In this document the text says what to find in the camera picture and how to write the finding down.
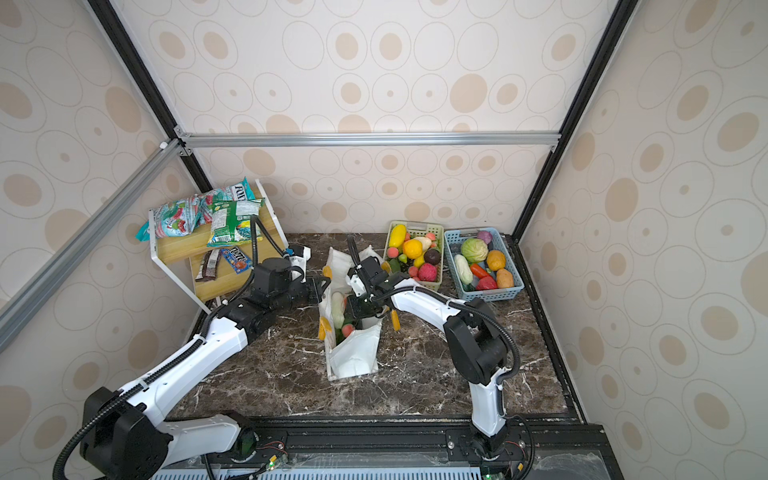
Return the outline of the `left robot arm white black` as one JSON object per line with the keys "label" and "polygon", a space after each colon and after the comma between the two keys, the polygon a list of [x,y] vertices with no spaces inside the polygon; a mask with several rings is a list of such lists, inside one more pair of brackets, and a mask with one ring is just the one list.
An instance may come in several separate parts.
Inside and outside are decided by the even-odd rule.
{"label": "left robot arm white black", "polygon": [[309,248],[291,244],[252,259],[245,284],[203,320],[199,333],[161,364],[117,390],[101,387],[85,401],[83,423],[57,457],[63,479],[73,453],[105,479],[150,479],[188,457],[231,449],[243,429],[232,414],[173,423],[168,414],[219,365],[254,343],[284,312],[317,305],[328,278],[309,275]]}

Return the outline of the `white napa cabbage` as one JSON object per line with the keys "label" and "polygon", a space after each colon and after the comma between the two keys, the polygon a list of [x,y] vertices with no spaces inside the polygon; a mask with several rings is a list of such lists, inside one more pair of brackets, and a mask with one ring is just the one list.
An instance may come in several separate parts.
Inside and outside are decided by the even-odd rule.
{"label": "white napa cabbage", "polygon": [[342,329],[344,325],[345,305],[345,295],[339,291],[334,292],[331,296],[331,319],[333,321],[334,328],[337,330]]}

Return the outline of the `white grocery bag yellow handles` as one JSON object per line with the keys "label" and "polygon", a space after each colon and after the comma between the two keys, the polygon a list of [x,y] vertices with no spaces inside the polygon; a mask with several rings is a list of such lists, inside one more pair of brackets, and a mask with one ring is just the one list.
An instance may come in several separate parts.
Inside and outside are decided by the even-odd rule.
{"label": "white grocery bag yellow handles", "polygon": [[318,337],[324,342],[330,381],[365,376],[378,371],[377,352],[382,319],[377,314],[354,319],[350,305],[353,288],[347,283],[352,256],[334,248],[322,272],[331,281],[319,304]]}

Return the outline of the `white radish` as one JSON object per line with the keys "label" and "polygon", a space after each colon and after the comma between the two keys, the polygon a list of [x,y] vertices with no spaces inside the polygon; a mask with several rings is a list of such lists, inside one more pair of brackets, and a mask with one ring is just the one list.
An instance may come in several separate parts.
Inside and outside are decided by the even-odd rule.
{"label": "white radish", "polygon": [[453,260],[460,283],[464,286],[471,285],[474,280],[474,274],[467,259],[463,255],[457,254],[453,257]]}

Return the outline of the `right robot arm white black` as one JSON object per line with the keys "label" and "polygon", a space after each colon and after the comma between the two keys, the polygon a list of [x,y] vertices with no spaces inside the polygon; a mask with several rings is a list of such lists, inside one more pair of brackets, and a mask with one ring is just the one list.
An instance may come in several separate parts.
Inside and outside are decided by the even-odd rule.
{"label": "right robot arm white black", "polygon": [[430,290],[402,272],[389,273],[375,258],[363,259],[355,239],[347,237],[352,288],[345,313],[355,320],[405,312],[442,331],[452,363],[468,382],[472,405],[472,445],[483,459],[502,453],[515,422],[527,436],[518,445],[524,461],[535,454],[533,438],[522,417],[506,413],[503,383],[517,375],[518,346],[482,300],[463,301]]}

